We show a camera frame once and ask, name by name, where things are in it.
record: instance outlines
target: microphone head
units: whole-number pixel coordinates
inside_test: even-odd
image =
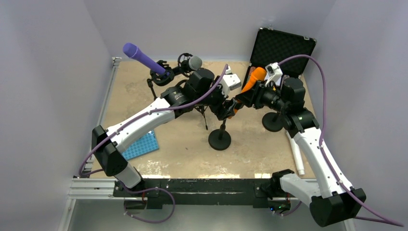
[[[126,43],[123,46],[122,50],[123,50],[123,53],[125,53],[127,57],[136,59],[136,60],[137,60],[137,56],[139,56],[140,53],[142,53],[141,50],[139,50],[139,48],[135,44],[130,43],[130,42]]]
[[[257,67],[251,74],[251,78],[263,81],[267,76],[267,71],[261,67]]]
[[[192,70],[197,70],[201,65],[203,65],[203,61],[199,57],[193,56],[189,59],[189,67]]]

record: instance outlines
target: round black base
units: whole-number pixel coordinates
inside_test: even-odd
[[[275,112],[269,112],[262,117],[262,125],[264,128],[268,131],[272,132],[277,132],[282,130],[283,128],[283,123],[281,122],[280,118],[278,117],[277,120],[273,121],[275,118],[276,113]]]
[[[215,150],[226,150],[231,144],[231,136],[227,131],[224,131],[224,133],[222,134],[222,138],[219,139],[219,133],[219,129],[212,131],[208,136],[208,143]]]

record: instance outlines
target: orange microphone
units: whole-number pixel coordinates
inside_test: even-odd
[[[267,71],[261,67],[257,67],[249,77],[248,82],[246,82],[245,87],[241,90],[241,93],[246,92],[247,90],[251,89],[255,83],[260,80],[264,81],[265,77],[267,76]]]

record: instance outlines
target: open case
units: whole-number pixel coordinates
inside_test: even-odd
[[[315,46],[316,39],[314,38],[261,27],[255,39],[242,88],[246,84],[251,67],[265,68],[270,63],[280,62],[293,55],[311,55]],[[305,70],[307,62],[307,58],[294,59],[282,64],[280,68],[284,75],[299,77]]]

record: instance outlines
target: wooden table surface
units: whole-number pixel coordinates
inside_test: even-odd
[[[168,63],[173,67],[176,65],[176,62]],[[217,76],[221,74],[225,63],[230,65],[241,81],[244,80],[248,62],[203,62],[203,67]],[[146,84],[147,77],[149,69],[139,62],[120,63],[102,124],[104,128],[131,117],[152,103],[153,97]],[[164,87],[155,85],[156,94],[160,95],[183,78],[177,76]],[[240,91],[236,89],[229,95],[233,97]],[[305,107],[313,112],[308,92],[305,102]],[[287,168],[296,172],[284,129],[273,133],[262,126],[262,116],[270,111],[266,107],[260,110],[241,109],[226,123],[226,130],[232,138],[231,146],[224,151],[216,151],[208,144],[208,135],[219,128],[221,121],[207,110],[208,130],[205,130],[202,115],[194,110],[155,128],[159,150],[129,162],[145,178],[269,178],[273,172]],[[314,178],[310,165],[302,156],[306,174],[301,177]],[[92,170],[99,168],[99,163],[95,161]],[[99,172],[91,177],[106,178],[106,175]]]

